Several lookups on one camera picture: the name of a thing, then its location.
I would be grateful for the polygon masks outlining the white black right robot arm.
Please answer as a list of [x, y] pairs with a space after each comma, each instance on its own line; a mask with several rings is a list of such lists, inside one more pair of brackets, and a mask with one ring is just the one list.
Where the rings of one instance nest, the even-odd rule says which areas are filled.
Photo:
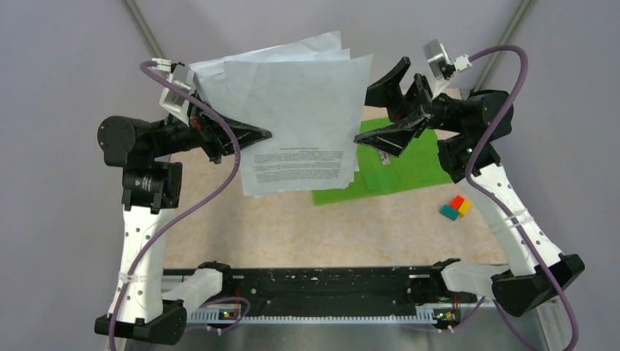
[[400, 83], [410, 64], [409, 58], [401, 58], [367, 88], [366, 105], [386, 109], [390, 123], [360, 133], [355, 142], [399, 157], [426, 130], [451, 133], [437, 143], [439, 164], [483, 215], [508, 262], [479, 265], [446, 260], [435, 265], [428, 290], [438, 301], [448, 301], [456, 293], [492, 298], [509, 315], [520, 317], [565, 290], [585, 265], [544, 234], [515, 193], [492, 145], [512, 130], [514, 107], [509, 93], [482, 90], [466, 99], [433, 97], [421, 74], [402, 91]]

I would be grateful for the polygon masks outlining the chrome folder clip mechanism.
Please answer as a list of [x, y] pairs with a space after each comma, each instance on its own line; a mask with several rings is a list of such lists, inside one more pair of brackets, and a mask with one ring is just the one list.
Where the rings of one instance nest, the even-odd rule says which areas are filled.
[[379, 151], [379, 159], [383, 166], [387, 166], [391, 164], [390, 155], [385, 153], [384, 151]]

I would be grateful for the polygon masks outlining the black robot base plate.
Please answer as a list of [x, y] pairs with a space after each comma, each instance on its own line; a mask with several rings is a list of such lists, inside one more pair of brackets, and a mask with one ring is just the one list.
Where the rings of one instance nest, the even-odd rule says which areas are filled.
[[429, 266], [225, 268], [216, 298], [231, 298], [244, 322], [421, 322], [423, 308], [474, 306]]

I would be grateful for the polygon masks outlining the white printed paper sheet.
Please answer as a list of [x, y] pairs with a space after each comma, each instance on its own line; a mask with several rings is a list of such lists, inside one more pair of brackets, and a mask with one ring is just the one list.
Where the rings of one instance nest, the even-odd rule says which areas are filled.
[[372, 61], [225, 64], [228, 115], [273, 134], [242, 153], [246, 196], [340, 189], [356, 157]]
[[352, 160], [351, 165], [344, 167], [343, 178], [340, 183], [340, 189], [346, 189], [352, 182], [355, 181], [355, 176], [360, 170], [358, 158], [355, 157]]

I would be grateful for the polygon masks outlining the white printed paper sheet front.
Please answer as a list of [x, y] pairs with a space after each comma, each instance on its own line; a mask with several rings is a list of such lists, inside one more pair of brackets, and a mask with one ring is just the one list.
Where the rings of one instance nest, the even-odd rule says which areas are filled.
[[340, 189], [356, 157], [372, 61], [225, 64], [228, 115], [273, 134], [242, 153], [246, 196]]

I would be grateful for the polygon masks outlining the green plastic clip folder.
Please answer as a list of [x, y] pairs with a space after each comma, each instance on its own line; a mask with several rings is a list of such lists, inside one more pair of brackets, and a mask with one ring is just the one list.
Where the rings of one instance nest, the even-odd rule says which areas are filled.
[[450, 176], [439, 163], [438, 141], [435, 131], [426, 130], [400, 157], [389, 157], [387, 164], [377, 150], [358, 146], [359, 171], [354, 174], [354, 181], [345, 189], [313, 190], [313, 203], [327, 205], [450, 184]]

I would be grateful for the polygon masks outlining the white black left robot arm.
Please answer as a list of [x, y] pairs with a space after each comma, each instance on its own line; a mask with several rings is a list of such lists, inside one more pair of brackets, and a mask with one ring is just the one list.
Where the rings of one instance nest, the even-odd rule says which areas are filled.
[[97, 140], [105, 164], [122, 171], [124, 242], [116, 292], [107, 313], [95, 322], [97, 334], [174, 345], [188, 316], [209, 298], [231, 299], [235, 284], [230, 266], [223, 263], [203, 263], [170, 291], [162, 290], [164, 228], [179, 206], [183, 170], [165, 157], [199, 148], [219, 163], [233, 154], [233, 138], [248, 148], [271, 136], [230, 118], [218, 124], [197, 107], [186, 122], [172, 115], [155, 122], [110, 116], [100, 124]]

